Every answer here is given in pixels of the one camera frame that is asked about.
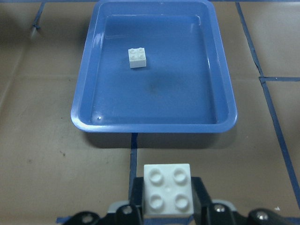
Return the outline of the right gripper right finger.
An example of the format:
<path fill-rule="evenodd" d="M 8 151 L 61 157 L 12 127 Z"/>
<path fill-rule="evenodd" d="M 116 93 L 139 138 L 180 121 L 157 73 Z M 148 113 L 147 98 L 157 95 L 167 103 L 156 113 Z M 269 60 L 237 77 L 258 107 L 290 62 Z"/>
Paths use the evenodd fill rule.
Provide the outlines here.
<path fill-rule="evenodd" d="M 196 225 L 207 224 L 207 208 L 212 204 L 207 189 L 199 177 L 191 177 L 194 221 Z"/>

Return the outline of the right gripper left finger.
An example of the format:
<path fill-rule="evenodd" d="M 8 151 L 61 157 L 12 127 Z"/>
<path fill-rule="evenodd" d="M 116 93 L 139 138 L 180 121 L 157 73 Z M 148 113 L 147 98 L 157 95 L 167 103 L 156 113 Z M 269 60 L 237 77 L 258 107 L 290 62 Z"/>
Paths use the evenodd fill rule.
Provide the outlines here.
<path fill-rule="evenodd" d="M 132 209 L 130 217 L 134 225 L 143 225 L 143 177 L 136 177 L 133 180 L 130 192 L 129 206 Z"/>

